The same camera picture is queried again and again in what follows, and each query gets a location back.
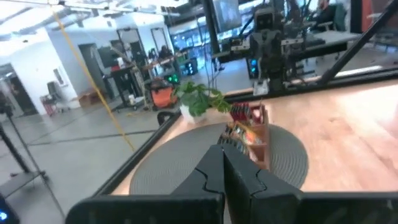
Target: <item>white pot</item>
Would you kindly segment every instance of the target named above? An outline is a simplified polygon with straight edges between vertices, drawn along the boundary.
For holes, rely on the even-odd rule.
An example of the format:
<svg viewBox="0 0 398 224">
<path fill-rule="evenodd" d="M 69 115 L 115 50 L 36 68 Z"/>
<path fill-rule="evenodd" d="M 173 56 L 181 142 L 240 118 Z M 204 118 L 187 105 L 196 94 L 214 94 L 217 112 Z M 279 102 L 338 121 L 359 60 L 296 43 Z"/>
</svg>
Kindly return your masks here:
<svg viewBox="0 0 398 224">
<path fill-rule="evenodd" d="M 192 124 L 197 124 L 200 121 L 203 121 L 206 118 L 206 113 L 203 113 L 201 116 L 192 116 L 189 113 L 189 107 L 185 105 L 180 106 L 181 115 L 185 121 L 188 121 Z"/>
</svg>

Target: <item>potted plant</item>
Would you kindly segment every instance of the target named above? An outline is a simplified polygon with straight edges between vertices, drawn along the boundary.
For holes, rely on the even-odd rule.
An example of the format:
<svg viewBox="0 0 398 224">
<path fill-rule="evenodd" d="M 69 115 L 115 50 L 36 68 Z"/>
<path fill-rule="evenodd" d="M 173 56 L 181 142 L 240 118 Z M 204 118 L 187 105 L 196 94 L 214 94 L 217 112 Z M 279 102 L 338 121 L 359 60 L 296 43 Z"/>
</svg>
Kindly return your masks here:
<svg viewBox="0 0 398 224">
<path fill-rule="evenodd" d="M 227 113 L 231 105 L 224 100 L 223 94 L 204 84 L 196 85 L 193 82 L 186 82 L 176 87 L 173 96 L 181 102 L 181 114 L 190 123 L 198 123 L 206 118 L 208 108 L 214 108 L 222 113 Z"/>
</svg>

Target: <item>round gray mat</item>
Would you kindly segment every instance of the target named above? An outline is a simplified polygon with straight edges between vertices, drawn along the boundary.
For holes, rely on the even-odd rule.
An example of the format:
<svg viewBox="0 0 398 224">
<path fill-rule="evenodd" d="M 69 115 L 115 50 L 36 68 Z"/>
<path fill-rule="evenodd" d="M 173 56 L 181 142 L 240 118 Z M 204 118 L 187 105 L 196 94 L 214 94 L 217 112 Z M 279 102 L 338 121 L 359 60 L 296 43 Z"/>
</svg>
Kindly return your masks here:
<svg viewBox="0 0 398 224">
<path fill-rule="evenodd" d="M 171 139 L 151 153 L 137 168 L 130 194 L 171 194 L 192 172 L 226 123 L 193 129 Z M 301 188 L 308 171 L 301 141 L 284 128 L 270 125 L 272 173 Z"/>
</svg>

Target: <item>light wood tabletop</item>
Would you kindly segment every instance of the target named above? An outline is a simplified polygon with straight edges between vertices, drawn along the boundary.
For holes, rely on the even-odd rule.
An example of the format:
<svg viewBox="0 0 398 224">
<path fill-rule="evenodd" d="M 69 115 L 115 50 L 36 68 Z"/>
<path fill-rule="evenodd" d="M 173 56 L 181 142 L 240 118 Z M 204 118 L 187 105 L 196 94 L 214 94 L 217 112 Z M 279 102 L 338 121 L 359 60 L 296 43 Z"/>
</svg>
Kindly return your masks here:
<svg viewBox="0 0 398 224">
<path fill-rule="evenodd" d="M 285 96 L 262 103 L 269 112 L 270 123 L 292 132 L 306 148 L 309 170 L 301 190 L 398 190 L 397 80 Z M 228 114 L 213 110 L 199 124 L 188 124 L 179 117 L 143 160 L 184 132 L 230 120 Z M 114 190 L 114 195 L 129 194 L 140 164 Z"/>
</svg>

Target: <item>concrete floor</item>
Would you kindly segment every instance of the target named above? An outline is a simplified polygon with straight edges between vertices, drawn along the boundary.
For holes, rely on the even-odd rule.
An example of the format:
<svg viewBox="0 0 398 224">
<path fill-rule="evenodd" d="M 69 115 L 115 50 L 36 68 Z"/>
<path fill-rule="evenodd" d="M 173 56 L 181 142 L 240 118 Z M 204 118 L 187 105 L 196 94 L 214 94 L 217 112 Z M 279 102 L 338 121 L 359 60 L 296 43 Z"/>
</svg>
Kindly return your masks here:
<svg viewBox="0 0 398 224">
<path fill-rule="evenodd" d="M 383 55 L 383 51 L 363 50 L 344 70 L 369 66 L 371 61 Z M 315 60 L 309 60 L 305 69 L 315 69 L 318 74 L 322 74 L 334 64 L 333 57 L 327 56 L 318 64 Z M 207 67 L 211 74 L 212 67 L 210 64 Z M 225 68 L 216 76 L 219 90 L 225 93 L 251 87 L 244 61 L 227 63 Z M 205 69 L 185 80 L 208 83 Z M 124 110 L 114 115 L 135 148 L 139 148 L 159 127 L 157 113 L 128 117 L 128 112 L 130 111 Z M 101 105 L 56 114 L 53 118 L 29 116 L 18 118 L 15 122 L 40 168 L 47 171 L 50 185 L 65 213 L 79 200 L 89 197 L 133 154 Z M 32 167 L 9 122 L 4 122 L 3 125 Z M 3 142 L 0 142 L 0 184 L 9 179 L 9 173 L 19 171 L 15 160 Z M 28 184 L 7 201 L 20 215 L 22 223 L 63 223 L 40 179 Z"/>
</svg>

